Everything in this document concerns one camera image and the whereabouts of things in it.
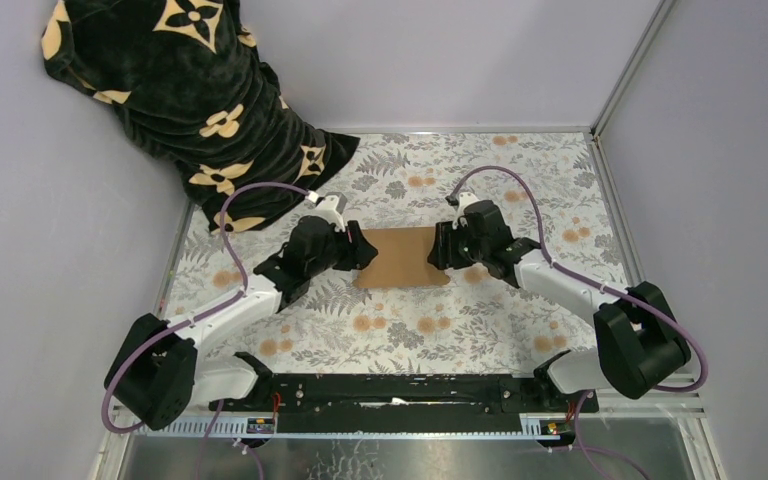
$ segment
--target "reflective metal surface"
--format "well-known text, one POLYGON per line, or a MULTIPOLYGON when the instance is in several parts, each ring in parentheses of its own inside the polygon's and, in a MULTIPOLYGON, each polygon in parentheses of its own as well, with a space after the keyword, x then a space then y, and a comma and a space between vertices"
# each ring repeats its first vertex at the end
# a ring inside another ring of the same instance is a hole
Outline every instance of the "reflective metal surface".
MULTIPOLYGON (((588 445, 617 450, 653 479, 693 478, 676 424, 661 419, 582 420, 588 445)), ((191 480, 199 439, 133 436, 122 479, 191 480)), ((202 480, 256 479, 250 455, 227 439, 208 442, 202 480)), ((285 440, 257 449, 268 480, 278 479, 528 479, 600 478, 580 452, 548 454, 535 442, 470 440, 285 440)), ((615 479, 640 475, 594 455, 615 479)))

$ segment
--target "brown cardboard sheet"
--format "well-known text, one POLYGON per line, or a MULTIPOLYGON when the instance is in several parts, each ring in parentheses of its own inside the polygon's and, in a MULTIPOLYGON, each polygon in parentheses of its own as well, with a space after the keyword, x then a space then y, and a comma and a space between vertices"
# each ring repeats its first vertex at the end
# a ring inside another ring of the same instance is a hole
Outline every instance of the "brown cardboard sheet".
POLYGON ((378 249, 378 256, 358 274, 356 287, 404 288, 449 283, 448 275, 428 263, 434 227, 364 230, 363 235, 378 249))

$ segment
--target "dark green blanket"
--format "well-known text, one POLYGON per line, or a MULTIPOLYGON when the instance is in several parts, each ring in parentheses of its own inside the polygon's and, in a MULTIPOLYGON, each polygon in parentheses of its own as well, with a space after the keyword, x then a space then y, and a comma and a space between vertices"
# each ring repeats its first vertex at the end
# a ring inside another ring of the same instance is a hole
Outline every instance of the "dark green blanket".
MULTIPOLYGON (((109 104, 135 144, 174 162, 211 230, 235 188, 318 188, 358 143, 287 106, 239 18, 239 0, 60 0, 42 38, 46 72, 109 104)), ((263 228, 300 201, 277 189, 243 194, 227 228, 263 228)))

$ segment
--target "floral tablecloth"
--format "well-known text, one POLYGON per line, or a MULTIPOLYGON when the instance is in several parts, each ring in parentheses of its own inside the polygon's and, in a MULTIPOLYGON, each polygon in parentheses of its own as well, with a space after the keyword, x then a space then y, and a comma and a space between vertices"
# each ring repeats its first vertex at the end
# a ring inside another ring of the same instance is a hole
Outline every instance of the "floral tablecloth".
MULTIPOLYGON (((432 226, 451 218, 443 197, 454 184, 486 164, 511 168, 529 183, 556 258, 625 282, 582 134, 363 135, 354 159, 320 193, 344 193, 344 216, 362 228, 432 226)), ((466 189, 495 201, 515 236, 537 238, 530 203, 511 179, 479 174, 466 189)), ((309 209, 302 204, 266 231, 234 235, 235 250, 254 267, 309 209)), ((483 267, 449 274, 445 287, 359 290, 355 273, 326 272, 296 304, 241 329, 212 355, 252 352, 276 372, 529 373, 561 349, 595 344, 583 320, 493 279, 483 267)), ((198 307, 239 282, 196 210, 166 315, 198 307)))

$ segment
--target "white wall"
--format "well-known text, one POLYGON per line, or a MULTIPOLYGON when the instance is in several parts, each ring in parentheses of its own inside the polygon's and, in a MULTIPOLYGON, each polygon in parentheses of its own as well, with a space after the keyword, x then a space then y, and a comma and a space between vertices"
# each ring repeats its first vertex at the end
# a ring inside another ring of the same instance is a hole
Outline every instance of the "white wall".
POLYGON ((679 2, 602 138, 645 273, 710 358, 729 478, 768 478, 768 1, 679 2))
POLYGON ((583 126, 657 0, 242 0, 284 97, 323 127, 583 126))
POLYGON ((102 380, 185 202, 105 106, 49 79, 54 0, 0 2, 0 479, 85 478, 102 380))

